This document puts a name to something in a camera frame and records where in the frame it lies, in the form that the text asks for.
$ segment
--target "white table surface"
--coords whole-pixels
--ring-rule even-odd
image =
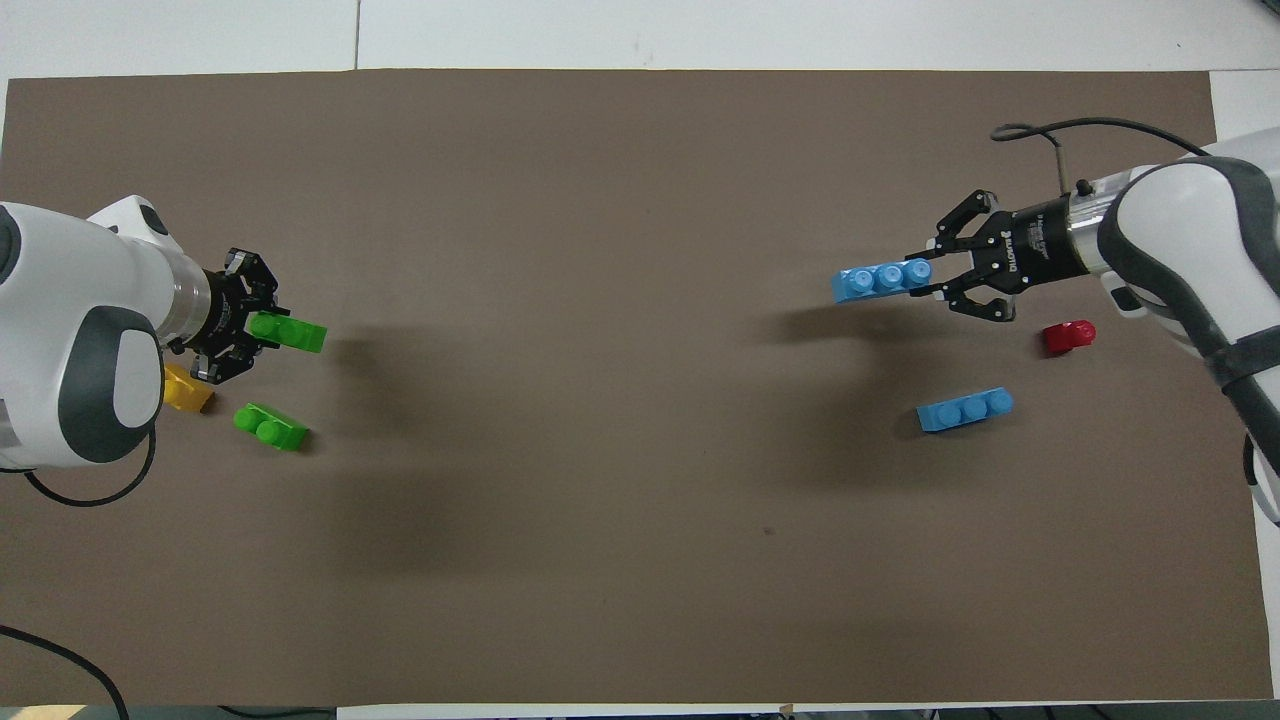
[[[1257,0],[0,0],[4,85],[365,68],[1213,70],[1219,137],[1280,123],[1280,15]],[[1256,518],[1280,697],[1280,530]],[[772,712],[797,698],[777,700],[397,705],[339,717]]]

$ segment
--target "black cable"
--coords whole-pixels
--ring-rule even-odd
[[[1267,520],[1280,527],[1280,511],[1258,484],[1258,475],[1253,471],[1253,437],[1249,433],[1244,433],[1244,482],[1248,483],[1249,493],[1253,495],[1253,502],[1258,510],[1266,515]]]
[[[1156,126],[1148,126],[1147,123],[1139,123],[1137,120],[1126,120],[1124,118],[1075,118],[1070,120],[1048,123],[1047,126],[1028,126],[1025,123],[1011,123],[1000,126],[998,128],[991,131],[991,138],[995,140],[996,142],[1009,142],[1011,140],[1023,140],[1037,135],[1042,137],[1048,137],[1046,133],[1051,131],[1074,128],[1080,126],[1111,126],[1117,128],[1126,128],[1138,132],[1144,132],[1147,135],[1153,135],[1166,142],[1172,142],[1174,145],[1181,147],[1183,150],[1190,152],[1192,155],[1199,155],[1202,158],[1207,158],[1210,155],[1199,145],[1196,145],[1188,140],[1178,137],[1176,135],[1169,131],[1162,131]]]
[[[243,710],[237,710],[229,705],[219,705],[218,710],[224,712],[230,712],[237,717],[247,717],[248,720],[275,720],[276,717],[297,717],[300,715],[333,715],[334,711],[328,707],[298,707],[296,710],[280,710],[278,712],[246,712]]]
[[[67,660],[70,660],[76,665],[79,665],[81,667],[84,669],[86,673],[93,675],[93,679],[96,679],[99,683],[102,683],[102,687],[106,688],[106,694],[111,696],[111,705],[115,706],[115,712],[120,716],[120,720],[129,720],[129,708],[124,707],[124,698],[120,696],[120,689],[115,687],[115,683],[111,682],[111,678],[109,678],[106,673],[104,673],[97,665],[93,665],[81,655],[55,642],[46,641],[40,635],[24,633],[22,630],[10,628],[8,625],[0,625],[0,635],[5,635],[15,641],[22,641],[24,643],[33,644],[41,650],[47,650],[54,655],[65,657]]]
[[[1053,160],[1057,163],[1057,188],[1062,195],[1069,195],[1071,192],[1071,181],[1068,179],[1066,150],[1062,149],[1062,143],[1059,142],[1056,137],[1050,135],[1048,131],[1039,129],[1036,126],[1029,126],[1027,123],[1009,123],[1000,126],[998,128],[991,131],[991,138],[995,140],[996,142],[1020,140],[1016,137],[1009,137],[1009,138],[1001,137],[1000,140],[996,140],[996,133],[1007,132],[1012,129],[1027,131],[1032,135],[1038,135],[1044,140],[1050,141],[1051,145],[1053,145]]]
[[[77,500],[74,497],[67,497],[65,495],[59,495],[52,489],[50,489],[49,486],[40,482],[40,478],[36,477],[36,473],[27,471],[23,474],[27,475],[27,482],[31,483],[31,487],[38,489],[40,495],[44,495],[45,497],[52,500],[54,502],[61,502],[63,505],[69,505],[72,507],[99,507],[102,505],[108,505],[110,502],[115,502],[116,500],[120,500],[122,497],[133,492],[133,488],[142,484],[142,478],[147,477],[147,473],[151,470],[151,461],[155,460],[155,457],[156,457],[156,429],[155,425],[152,425],[151,429],[147,432],[147,459],[142,461],[142,469],[138,470],[138,475],[133,478],[133,482],[124,486],[124,488],[122,488],[119,492],[109,495],[106,497],[99,497],[96,500]]]

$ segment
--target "lego brick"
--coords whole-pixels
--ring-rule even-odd
[[[164,401],[169,406],[183,413],[200,413],[212,396],[214,388],[192,378],[180,365],[165,363]]]
[[[325,334],[328,333],[329,329],[324,325],[303,323],[302,320],[274,313],[257,313],[248,322],[248,334],[257,340],[306,350],[307,352],[320,352],[320,348],[324,347]]]
[[[924,432],[937,433],[1004,415],[1012,409],[1014,396],[1005,388],[996,387],[955,400],[922,405],[915,413],[920,416],[920,428]]]
[[[237,428],[253,433],[257,439],[276,450],[297,450],[307,434],[307,427],[302,423],[257,402],[250,402],[237,410],[232,421]]]
[[[1075,347],[1093,345],[1098,331],[1088,320],[1073,320],[1050,325],[1041,331],[1041,334],[1044,337],[1044,348],[1055,355],[1061,355]]]
[[[902,260],[840,270],[831,278],[836,302],[888,297],[929,284],[933,265],[928,260]]]

